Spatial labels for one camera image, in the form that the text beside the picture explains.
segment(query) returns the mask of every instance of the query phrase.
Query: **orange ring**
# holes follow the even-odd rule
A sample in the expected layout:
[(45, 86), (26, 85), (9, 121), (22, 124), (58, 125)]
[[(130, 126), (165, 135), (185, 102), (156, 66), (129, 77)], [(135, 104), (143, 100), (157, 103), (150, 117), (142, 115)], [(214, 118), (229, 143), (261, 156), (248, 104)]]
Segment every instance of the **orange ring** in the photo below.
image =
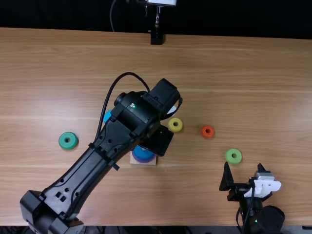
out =
[(215, 135), (215, 129), (210, 125), (206, 125), (201, 129), (201, 134), (204, 138), (213, 138)]

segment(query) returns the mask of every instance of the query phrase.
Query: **blue ring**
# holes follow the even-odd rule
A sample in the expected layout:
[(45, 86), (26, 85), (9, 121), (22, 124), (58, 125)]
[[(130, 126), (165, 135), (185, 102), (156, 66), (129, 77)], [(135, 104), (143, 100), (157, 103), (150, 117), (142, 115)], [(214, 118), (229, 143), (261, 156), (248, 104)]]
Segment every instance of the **blue ring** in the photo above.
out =
[(136, 146), (134, 150), (132, 150), (132, 155), (138, 162), (150, 162), (154, 159), (155, 154), (149, 150), (145, 150), (140, 146)]
[(109, 110), (109, 111), (106, 112), (106, 114), (104, 115), (104, 123), (106, 123), (106, 121), (112, 116), (111, 111), (112, 111), (112, 110)]

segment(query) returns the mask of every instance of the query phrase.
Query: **cable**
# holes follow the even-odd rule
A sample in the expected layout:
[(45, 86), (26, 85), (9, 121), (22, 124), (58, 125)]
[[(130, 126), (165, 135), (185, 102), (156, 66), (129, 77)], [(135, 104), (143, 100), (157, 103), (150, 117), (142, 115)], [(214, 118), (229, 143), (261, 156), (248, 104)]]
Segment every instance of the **cable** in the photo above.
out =
[(111, 5), (111, 8), (110, 8), (110, 10), (109, 10), (109, 21), (111, 22), (111, 28), (112, 28), (112, 31), (113, 31), (113, 32), (114, 32), (115, 30), (114, 30), (114, 27), (113, 27), (112, 12), (113, 12), (113, 7), (114, 7), (116, 1), (117, 1), (117, 0), (113, 0), (112, 5)]
[(250, 204), (249, 204), (248, 211), (246, 213), (246, 218), (245, 218), (245, 221), (243, 224), (242, 234), (244, 234), (244, 232), (245, 232), (246, 223), (248, 222), (248, 219), (249, 219), (249, 213), (250, 213), (250, 210), (252, 209), (253, 201), (254, 201), (254, 185), (252, 187), (252, 197), (250, 199)]
[(189, 234), (193, 234), (191, 229), (188, 226), (185, 226), (185, 229), (189, 232)]
[(237, 213), (236, 213), (236, 223), (237, 223), (237, 228), (238, 228), (239, 232), (241, 233), (242, 232), (242, 228), (240, 227), (240, 225), (238, 223), (239, 213), (240, 213), (240, 207), (238, 208)]
[(145, 83), (145, 81), (139, 77), (137, 74), (133, 73), (133, 72), (125, 72), (123, 74), (121, 74), (119, 77), (117, 77), (115, 79), (115, 81), (113, 82), (113, 84), (111, 85), (111, 87), (109, 88), (108, 90), (108, 93), (106, 95), (106, 98), (105, 98), (105, 101), (104, 101), (104, 104), (103, 104), (103, 108), (102, 108), (102, 113), (101, 113), (101, 117), (99, 118), (99, 123), (98, 123), (98, 127), (97, 127), (97, 134), (96, 134), (96, 138), (98, 138), (98, 136), (100, 135), (101, 133), (101, 129), (102, 129), (102, 123), (103, 123), (103, 120), (104, 120), (104, 116), (105, 116), (105, 112), (106, 112), (106, 107), (107, 107), (107, 104), (108, 104), (108, 100), (109, 100), (109, 97), (111, 96), (112, 94), (112, 91), (115, 87), (115, 85), (117, 84), (118, 81), (120, 81), (121, 78), (125, 77), (125, 76), (128, 76), (128, 75), (131, 75), (131, 76), (134, 76), (135, 78), (137, 78), (139, 81), (142, 82), (142, 84), (145, 86), (145, 88), (147, 89), (147, 91), (149, 92), (150, 91), (150, 88), (148, 87), (148, 85)]

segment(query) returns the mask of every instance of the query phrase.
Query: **wood grain surface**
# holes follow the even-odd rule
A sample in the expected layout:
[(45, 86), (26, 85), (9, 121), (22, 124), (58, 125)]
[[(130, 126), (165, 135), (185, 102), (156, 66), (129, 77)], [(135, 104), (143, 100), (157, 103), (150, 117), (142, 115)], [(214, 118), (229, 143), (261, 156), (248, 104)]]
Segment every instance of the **wood grain surface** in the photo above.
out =
[[(85, 225), (235, 225), (238, 203), (218, 190), (229, 148), (247, 182), (262, 163), (282, 183), (264, 202), (286, 225), (312, 225), (312, 41), (0, 29), (0, 225), (24, 225), (20, 198), (58, 179), (94, 139), (113, 80), (132, 71), (153, 87), (166, 78), (184, 102), (175, 134), (155, 167), (129, 154), (94, 189), (78, 218)], [(142, 90), (124, 78), (121, 92)], [(204, 139), (203, 125), (215, 127)], [(59, 136), (79, 145), (66, 152)]]

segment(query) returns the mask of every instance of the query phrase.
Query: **green ring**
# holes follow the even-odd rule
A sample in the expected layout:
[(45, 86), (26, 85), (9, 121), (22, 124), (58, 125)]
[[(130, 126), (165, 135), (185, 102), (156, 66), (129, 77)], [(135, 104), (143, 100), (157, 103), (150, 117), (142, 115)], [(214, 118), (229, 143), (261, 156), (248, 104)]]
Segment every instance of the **green ring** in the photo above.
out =
[(66, 132), (60, 135), (58, 144), (62, 149), (71, 150), (77, 146), (78, 138), (75, 134)]
[(242, 153), (237, 149), (229, 149), (225, 153), (225, 158), (226, 158), (228, 163), (238, 164), (242, 160)]

